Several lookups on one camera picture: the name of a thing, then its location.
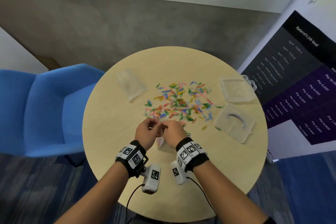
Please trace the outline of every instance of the blue carpet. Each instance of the blue carpet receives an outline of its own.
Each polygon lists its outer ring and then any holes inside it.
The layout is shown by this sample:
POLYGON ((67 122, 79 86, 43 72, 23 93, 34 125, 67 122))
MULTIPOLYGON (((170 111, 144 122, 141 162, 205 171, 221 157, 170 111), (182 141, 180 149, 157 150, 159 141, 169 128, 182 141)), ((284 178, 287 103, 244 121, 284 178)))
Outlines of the blue carpet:
MULTIPOLYGON (((74 155, 72 160, 78 163, 83 157, 74 155)), ((0 223, 6 224, 54 223, 97 183, 87 161, 74 168, 62 156, 25 158, 0 154, 0 177, 0 223)), ((278 224, 294 223, 276 165, 264 166, 248 196, 278 224)), ((107 223, 124 224, 125 210, 117 204, 107 223)), ((127 215, 135 216, 131 211, 127 215)), ((153 221, 137 218, 133 223, 153 221)), ((214 218, 197 223, 214 224, 214 218)))
POLYGON ((277 162, 295 224, 336 223, 336 151, 277 162))

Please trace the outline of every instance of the gray carpet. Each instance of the gray carpet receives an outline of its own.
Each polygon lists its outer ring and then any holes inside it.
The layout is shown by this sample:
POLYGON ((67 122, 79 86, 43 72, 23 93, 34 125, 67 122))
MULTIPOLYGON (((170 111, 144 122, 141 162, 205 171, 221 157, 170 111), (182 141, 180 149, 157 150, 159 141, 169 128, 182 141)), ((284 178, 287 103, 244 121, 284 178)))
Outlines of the gray carpet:
MULTIPOLYGON (((0 154, 0 177, 0 223, 6 224, 53 223, 97 182, 87 161, 74 168, 64 157, 0 154)), ((278 224, 294 223, 275 164, 265 164, 249 197, 278 224)), ((124 224, 124 219, 125 207, 118 204, 108 223, 124 224)))

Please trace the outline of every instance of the blue armchair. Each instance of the blue armchair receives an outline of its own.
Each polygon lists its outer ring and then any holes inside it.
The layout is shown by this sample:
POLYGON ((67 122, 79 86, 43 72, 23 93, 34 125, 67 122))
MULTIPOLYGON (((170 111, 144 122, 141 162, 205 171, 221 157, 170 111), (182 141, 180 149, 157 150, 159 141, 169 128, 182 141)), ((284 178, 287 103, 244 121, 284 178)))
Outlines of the blue armchair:
POLYGON ((39 75, 0 69, 0 153, 67 157, 84 152, 84 109, 103 74, 86 64, 39 75))

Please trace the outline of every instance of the table top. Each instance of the table top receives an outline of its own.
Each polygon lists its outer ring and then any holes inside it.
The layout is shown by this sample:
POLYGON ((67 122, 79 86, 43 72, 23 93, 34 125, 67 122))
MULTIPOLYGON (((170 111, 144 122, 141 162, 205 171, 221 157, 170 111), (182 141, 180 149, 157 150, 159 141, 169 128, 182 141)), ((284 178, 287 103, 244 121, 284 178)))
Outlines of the table top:
MULTIPOLYGON (((156 85, 191 81, 205 83, 211 101, 217 105, 226 104, 218 78, 241 78, 225 62, 198 50, 184 47, 157 47, 130 55, 99 80, 87 102, 83 119, 83 142, 87 160, 99 180, 115 161, 118 151, 134 139, 135 130, 145 117, 144 104, 158 95, 156 85), (148 91, 129 103, 117 84, 116 72, 131 69, 146 84, 148 91)), ((248 193, 263 168, 267 152, 267 126, 262 107, 257 99, 250 104, 235 105, 256 120, 252 134, 245 144, 240 144, 226 133, 215 129, 215 120, 222 109, 212 108, 214 120, 205 122, 197 119, 187 122, 185 130, 191 133, 208 153, 210 160, 244 193, 248 193)), ((170 168, 176 159, 176 151, 164 145, 154 145, 147 152, 149 161, 161 167, 158 191, 148 195, 138 189, 130 200, 128 208, 148 218, 166 222, 192 222, 215 216, 202 191, 193 183, 177 185, 170 168)), ((143 178, 131 178, 119 203, 126 206, 133 190, 143 178)))

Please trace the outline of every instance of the clear plastic bag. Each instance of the clear plastic bag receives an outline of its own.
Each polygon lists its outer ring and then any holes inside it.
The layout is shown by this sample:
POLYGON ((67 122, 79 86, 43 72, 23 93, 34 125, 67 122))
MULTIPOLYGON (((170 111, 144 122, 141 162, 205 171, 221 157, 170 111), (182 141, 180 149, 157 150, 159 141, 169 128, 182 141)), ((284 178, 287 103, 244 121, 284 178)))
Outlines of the clear plastic bag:
POLYGON ((116 73, 116 76, 118 85, 126 93, 129 102, 149 90, 130 69, 124 69, 116 73))

